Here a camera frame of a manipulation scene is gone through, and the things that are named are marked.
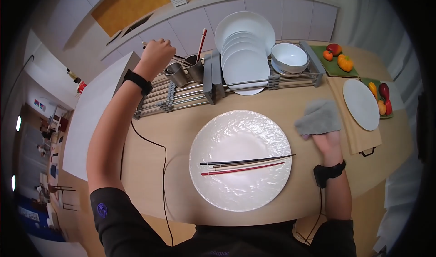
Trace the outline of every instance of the window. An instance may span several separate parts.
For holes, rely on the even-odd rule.
[[[15,129],[16,129],[17,131],[20,131],[20,126],[21,126],[21,116],[18,116],[17,126],[15,127]]]
[[[12,176],[12,191],[15,191],[15,175]]]

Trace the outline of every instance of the red chopsticks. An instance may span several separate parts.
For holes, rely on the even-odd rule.
[[[201,35],[201,40],[200,40],[200,47],[198,48],[198,54],[197,54],[197,60],[195,61],[195,63],[197,63],[200,60],[200,53],[201,53],[201,49],[203,48],[203,43],[204,43],[204,38],[206,37],[206,33],[207,33],[207,29],[203,29],[203,34]]]
[[[248,167],[248,168],[232,169],[232,170],[227,170],[227,171],[203,172],[203,173],[201,173],[201,175],[202,176],[209,176],[209,175],[218,175],[218,174],[226,174],[226,173],[235,173],[235,172],[241,172],[241,171],[247,171],[247,170],[253,170],[253,169],[269,167],[269,166],[276,166],[276,165],[284,164],[284,163],[285,162],[278,162],[278,163],[268,164],[268,165],[264,165],[264,166],[255,166],[255,167]]]

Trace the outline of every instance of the small tray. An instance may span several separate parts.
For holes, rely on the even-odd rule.
[[[311,45],[310,46],[317,55],[317,57],[320,59],[321,63],[323,64],[324,68],[326,69],[326,73],[331,77],[339,77],[339,78],[356,78],[359,76],[356,69],[353,69],[349,72],[346,72],[339,68],[337,64],[337,57],[333,57],[332,61],[328,61],[323,57],[323,53],[326,50],[325,45]]]
[[[377,88],[377,98],[378,100],[384,101],[384,98],[379,93],[379,86],[381,84],[380,80],[372,79],[372,78],[360,78],[360,81],[365,84],[365,86],[368,87],[369,83],[374,83],[375,87]],[[380,115],[380,119],[389,119],[394,117],[394,112],[391,112],[389,115]]]

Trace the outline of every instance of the gray cloth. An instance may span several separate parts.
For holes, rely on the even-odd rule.
[[[335,102],[325,99],[310,102],[304,110],[304,116],[295,121],[294,126],[300,135],[341,130]]]

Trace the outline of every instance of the black wristband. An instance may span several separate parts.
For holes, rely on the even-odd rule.
[[[332,167],[325,167],[322,165],[317,165],[313,168],[313,174],[315,175],[315,180],[319,188],[324,189],[327,186],[328,179],[334,179],[342,174],[345,169],[345,160],[342,163],[338,163]]]
[[[138,85],[142,89],[141,94],[143,97],[146,97],[151,90],[153,90],[153,86],[151,85],[150,81],[145,80],[142,76],[132,72],[131,70],[128,70],[127,74],[124,76],[124,81],[126,80],[130,80]]]

